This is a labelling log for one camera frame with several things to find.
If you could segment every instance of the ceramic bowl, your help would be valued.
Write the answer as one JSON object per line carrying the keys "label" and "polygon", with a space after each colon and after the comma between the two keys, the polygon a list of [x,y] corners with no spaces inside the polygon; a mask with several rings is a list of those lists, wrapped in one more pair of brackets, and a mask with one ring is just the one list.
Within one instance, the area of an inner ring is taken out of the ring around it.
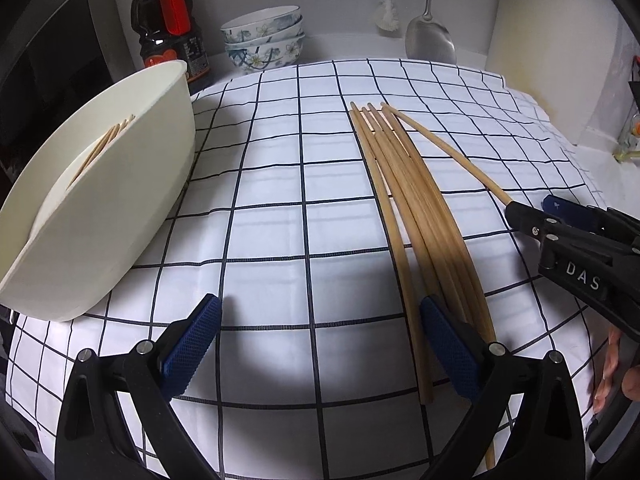
{"label": "ceramic bowl", "polygon": [[227,50],[226,53],[234,65],[245,72],[261,72],[295,63],[302,52],[304,39],[305,35],[301,34],[290,40]]}
{"label": "ceramic bowl", "polygon": [[276,32],[275,34],[271,34],[263,38],[256,38],[255,40],[243,41],[242,43],[225,43],[225,50],[238,50],[240,48],[247,48],[266,43],[277,43],[279,41],[288,40],[289,38],[295,38],[303,33],[303,19],[300,18],[297,23],[294,23],[280,32]]}
{"label": "ceramic bowl", "polygon": [[[168,61],[119,81],[36,152],[0,210],[0,303],[39,319],[69,320],[98,303],[135,263],[193,161],[185,71],[185,62]],[[133,122],[71,186],[61,184],[71,182],[70,166],[88,147],[130,114]],[[30,235],[54,186],[62,193]]]}
{"label": "ceramic bowl", "polygon": [[291,27],[299,22],[301,16],[299,6],[270,7],[226,22],[220,30],[225,43],[243,43]]}

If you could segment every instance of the table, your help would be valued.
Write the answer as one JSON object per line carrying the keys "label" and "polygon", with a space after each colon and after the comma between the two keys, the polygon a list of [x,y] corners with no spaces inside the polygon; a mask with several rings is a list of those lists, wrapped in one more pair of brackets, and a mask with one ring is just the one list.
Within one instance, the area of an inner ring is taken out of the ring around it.
{"label": "table", "polygon": [[[50,459],[78,351],[129,351],[213,292],[223,298],[222,332],[172,407],[214,469],[232,479],[419,478],[468,405],[437,364],[435,401],[418,402],[394,264],[346,112],[352,100],[409,114],[515,200],[540,207],[553,193],[605,205],[548,116],[495,74],[364,59],[212,86],[193,102],[188,186],[134,267],[71,322],[18,319],[6,398],[37,426]],[[482,185],[410,135],[460,226],[498,339],[524,356],[561,351],[587,424],[607,323],[537,274],[537,243],[508,228]],[[141,456],[162,472],[130,397],[120,398]],[[511,399],[497,454],[519,402]]]}

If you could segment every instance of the dish brush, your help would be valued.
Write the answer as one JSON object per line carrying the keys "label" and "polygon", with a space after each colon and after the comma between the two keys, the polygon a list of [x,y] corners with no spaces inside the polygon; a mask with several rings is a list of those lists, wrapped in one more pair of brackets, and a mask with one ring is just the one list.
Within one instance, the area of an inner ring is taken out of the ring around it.
{"label": "dish brush", "polygon": [[400,27],[398,11],[393,0],[380,0],[380,4],[373,14],[373,21],[378,28],[393,32]]}

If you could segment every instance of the soy sauce bottle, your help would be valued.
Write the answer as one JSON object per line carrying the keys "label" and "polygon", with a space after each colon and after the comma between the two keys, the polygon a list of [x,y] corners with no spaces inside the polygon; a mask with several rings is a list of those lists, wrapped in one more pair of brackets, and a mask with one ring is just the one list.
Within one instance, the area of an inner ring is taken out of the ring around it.
{"label": "soy sauce bottle", "polygon": [[211,84],[202,31],[193,19],[193,0],[133,0],[131,27],[140,35],[140,56],[149,67],[171,59],[187,62],[193,95]]}

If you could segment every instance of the red label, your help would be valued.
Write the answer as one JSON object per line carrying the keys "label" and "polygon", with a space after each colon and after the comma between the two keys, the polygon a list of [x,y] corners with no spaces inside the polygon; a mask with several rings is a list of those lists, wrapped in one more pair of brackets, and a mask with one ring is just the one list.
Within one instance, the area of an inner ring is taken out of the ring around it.
{"label": "red label", "polygon": [[157,65],[163,61],[171,61],[173,59],[178,59],[178,54],[174,49],[169,48],[160,55],[155,54],[154,56],[147,57],[145,59],[145,67],[149,68],[150,66]]}
{"label": "red label", "polygon": [[191,20],[184,0],[160,0],[164,26],[172,36],[181,36],[191,30]]}

